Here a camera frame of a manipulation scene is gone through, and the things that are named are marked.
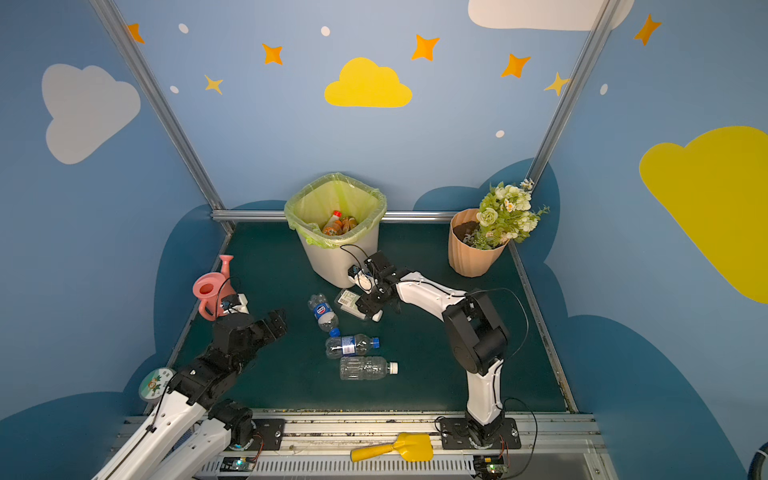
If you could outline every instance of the yellow star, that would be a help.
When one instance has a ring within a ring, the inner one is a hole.
[[[654,31],[661,26],[661,22],[654,22],[654,20],[648,15],[648,19],[645,21],[643,28],[634,37],[643,41],[643,45],[648,45],[648,39]]]
[[[144,39],[139,35],[139,24],[134,23],[133,25],[126,25],[128,27],[128,31],[131,33],[131,37],[134,38],[135,41],[139,43],[144,43]]]
[[[554,76],[555,76],[554,83],[552,85],[546,87],[544,89],[544,91],[554,90],[554,91],[556,91],[558,93],[558,97],[559,97],[560,96],[560,90],[563,88],[563,85],[567,84],[569,81],[571,81],[571,79],[570,78],[566,78],[565,80],[563,80],[562,78],[560,78],[560,72],[554,74]]]
[[[283,50],[283,47],[267,47],[266,44],[261,44],[264,47],[264,51],[266,52],[266,58],[264,58],[264,64],[268,63],[277,63],[278,65],[282,65],[283,61],[280,60],[280,50]]]
[[[507,65],[507,69],[502,73],[502,77],[514,75],[515,77],[520,78],[520,75],[523,74],[525,63],[530,59],[531,57],[517,58],[514,55],[509,55],[509,65]]]
[[[221,90],[219,90],[219,84],[223,80],[213,81],[210,78],[208,78],[208,75],[205,76],[205,79],[208,80],[208,86],[205,87],[205,89],[206,90],[215,90],[215,91],[219,92],[219,95],[221,95]]]
[[[411,57],[411,60],[416,60],[417,58],[426,58],[429,61],[432,61],[432,50],[435,48],[435,45],[437,45],[439,38],[433,38],[432,40],[425,40],[424,38],[421,38],[420,36],[416,36],[416,51],[413,52],[413,56]]]

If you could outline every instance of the shovel handle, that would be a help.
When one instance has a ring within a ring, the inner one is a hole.
[[[360,460],[367,460],[368,458],[390,453],[392,450],[394,450],[394,448],[391,445],[374,445],[373,447],[352,450],[350,455],[352,456],[353,462],[359,462]]]

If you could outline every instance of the white trash can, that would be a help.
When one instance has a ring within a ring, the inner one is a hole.
[[[355,217],[358,226],[336,237],[323,234],[334,210]],[[285,206],[288,226],[299,234],[312,269],[339,288],[351,287],[347,270],[379,249],[379,222],[385,212],[384,194],[342,174],[315,180]]]

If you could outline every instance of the dark green table surface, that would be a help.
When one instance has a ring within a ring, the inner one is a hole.
[[[523,301],[531,320],[528,340],[507,358],[502,369],[502,396],[523,399],[535,411],[564,412],[565,404],[541,343],[511,254],[484,276],[469,279],[448,265],[448,224],[384,223],[379,249],[400,267],[421,272],[435,282],[459,290],[505,286]],[[380,323],[362,322],[340,312],[343,335],[378,336],[376,353],[399,364],[399,374],[367,382],[342,381],[339,360],[325,357],[328,334],[317,326],[306,303],[322,292],[331,301],[339,289],[312,270],[296,232],[286,223],[240,223],[227,253],[234,255],[231,273],[236,289],[248,298],[257,318],[284,308],[288,333],[262,348],[227,398],[251,408],[328,410],[464,410],[466,371],[454,360],[443,324],[409,304],[396,314],[386,306]],[[509,292],[489,294],[511,334],[508,355],[525,334],[525,318]],[[192,322],[176,366],[190,362],[211,340],[211,322]]]

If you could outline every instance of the beige flower pot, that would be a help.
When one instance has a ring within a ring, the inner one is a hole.
[[[479,211],[477,208],[470,208],[458,212],[451,220],[451,231],[448,234],[448,263],[459,275],[474,277],[485,274],[506,247],[506,245],[501,245],[493,250],[478,250],[465,244],[454,235],[454,227],[472,220],[477,221]]]

